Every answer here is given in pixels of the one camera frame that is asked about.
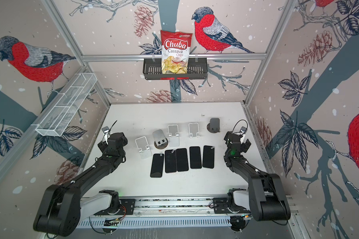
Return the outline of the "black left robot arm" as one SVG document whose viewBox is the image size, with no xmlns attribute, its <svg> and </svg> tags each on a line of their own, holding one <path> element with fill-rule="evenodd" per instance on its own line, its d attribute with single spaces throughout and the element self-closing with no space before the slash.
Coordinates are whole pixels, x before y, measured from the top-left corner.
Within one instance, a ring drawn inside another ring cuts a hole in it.
<svg viewBox="0 0 359 239">
<path fill-rule="evenodd" d="M 63 237 L 70 235 L 85 219 L 82 197 L 126 161 L 124 147 L 127 144 L 124 133 L 111 134 L 107 142 L 98 144 L 102 156 L 90 168 L 61 185 L 49 186 L 42 197 L 33 229 Z"/>
</svg>

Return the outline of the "purple-edged black phone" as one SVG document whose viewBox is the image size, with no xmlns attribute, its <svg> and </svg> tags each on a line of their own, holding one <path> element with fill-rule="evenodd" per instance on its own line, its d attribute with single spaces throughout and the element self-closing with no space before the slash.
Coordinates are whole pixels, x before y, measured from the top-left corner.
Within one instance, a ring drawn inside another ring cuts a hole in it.
<svg viewBox="0 0 359 239">
<path fill-rule="evenodd" d="M 176 150 L 165 151 L 165 173 L 177 172 Z"/>
</svg>

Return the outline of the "black phone with label sticker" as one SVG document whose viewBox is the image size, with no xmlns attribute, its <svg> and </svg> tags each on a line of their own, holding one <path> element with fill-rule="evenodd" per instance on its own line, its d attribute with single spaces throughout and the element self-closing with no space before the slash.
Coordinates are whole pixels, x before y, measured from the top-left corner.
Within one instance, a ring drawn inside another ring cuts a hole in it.
<svg viewBox="0 0 359 239">
<path fill-rule="evenodd" d="M 203 147 L 203 156 L 202 156 L 202 167 L 214 169 L 214 153 L 215 147 L 205 145 Z"/>
</svg>

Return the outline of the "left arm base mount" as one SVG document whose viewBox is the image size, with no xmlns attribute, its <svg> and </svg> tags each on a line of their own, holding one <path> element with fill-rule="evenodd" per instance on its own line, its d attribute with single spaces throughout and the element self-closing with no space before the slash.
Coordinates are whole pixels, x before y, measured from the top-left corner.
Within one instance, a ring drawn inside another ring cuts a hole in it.
<svg viewBox="0 0 359 239">
<path fill-rule="evenodd" d="M 99 194 L 111 196 L 110 205 L 95 213 L 96 216 L 132 215 L 134 213 L 136 199 L 120 198 L 119 193 L 113 190 L 102 190 Z"/>
</svg>

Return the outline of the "silver-edged black phone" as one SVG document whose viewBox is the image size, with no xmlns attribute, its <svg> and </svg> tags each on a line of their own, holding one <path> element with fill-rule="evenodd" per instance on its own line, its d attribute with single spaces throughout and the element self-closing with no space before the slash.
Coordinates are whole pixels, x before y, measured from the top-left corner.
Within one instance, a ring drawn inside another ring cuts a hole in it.
<svg viewBox="0 0 359 239">
<path fill-rule="evenodd" d="M 179 148 L 176 150 L 176 163 L 178 172 L 185 172 L 189 170 L 186 148 Z"/>
</svg>

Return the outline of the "green-edged black phone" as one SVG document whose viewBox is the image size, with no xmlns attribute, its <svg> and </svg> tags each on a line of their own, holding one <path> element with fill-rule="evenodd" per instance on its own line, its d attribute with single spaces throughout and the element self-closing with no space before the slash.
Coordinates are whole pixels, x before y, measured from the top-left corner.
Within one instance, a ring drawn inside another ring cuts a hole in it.
<svg viewBox="0 0 359 239">
<path fill-rule="evenodd" d="M 202 162 L 201 162 L 201 152 L 199 146 L 191 146 L 189 148 L 189 155 L 190 155 L 190 168 L 191 169 L 201 169 Z"/>
</svg>

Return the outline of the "blue-edged phone with sticker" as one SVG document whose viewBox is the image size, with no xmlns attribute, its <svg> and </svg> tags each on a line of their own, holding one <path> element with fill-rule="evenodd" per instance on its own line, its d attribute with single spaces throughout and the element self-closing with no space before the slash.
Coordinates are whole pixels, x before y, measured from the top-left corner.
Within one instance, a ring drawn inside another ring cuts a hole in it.
<svg viewBox="0 0 359 239">
<path fill-rule="evenodd" d="M 151 172 L 150 172 L 151 178 L 161 178 L 162 177 L 163 167 L 164 167 L 164 159 L 165 159 L 165 157 L 162 153 L 153 155 Z"/>
</svg>

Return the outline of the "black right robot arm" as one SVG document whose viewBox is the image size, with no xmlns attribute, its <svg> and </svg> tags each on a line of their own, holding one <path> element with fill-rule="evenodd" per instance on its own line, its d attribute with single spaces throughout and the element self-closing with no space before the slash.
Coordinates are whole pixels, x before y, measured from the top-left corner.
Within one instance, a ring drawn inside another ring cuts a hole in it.
<svg viewBox="0 0 359 239">
<path fill-rule="evenodd" d="M 226 166 L 241 176 L 248 183 L 248 198 L 244 206 L 250 211 L 255 221 L 287 221 L 291 217 L 291 210 L 281 182 L 277 174 L 264 172 L 243 157 L 251 142 L 241 142 L 242 134 L 228 131 L 224 137 L 227 149 L 224 154 Z"/>
</svg>

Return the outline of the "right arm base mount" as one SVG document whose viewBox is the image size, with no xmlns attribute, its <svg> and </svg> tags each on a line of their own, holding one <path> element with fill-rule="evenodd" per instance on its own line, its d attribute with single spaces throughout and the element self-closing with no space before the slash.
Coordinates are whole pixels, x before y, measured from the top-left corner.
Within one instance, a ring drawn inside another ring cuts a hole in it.
<svg viewBox="0 0 359 239">
<path fill-rule="evenodd" d="M 213 198 L 209 207 L 215 214 L 251 214 L 246 189 L 229 189 L 225 197 Z"/>
</svg>

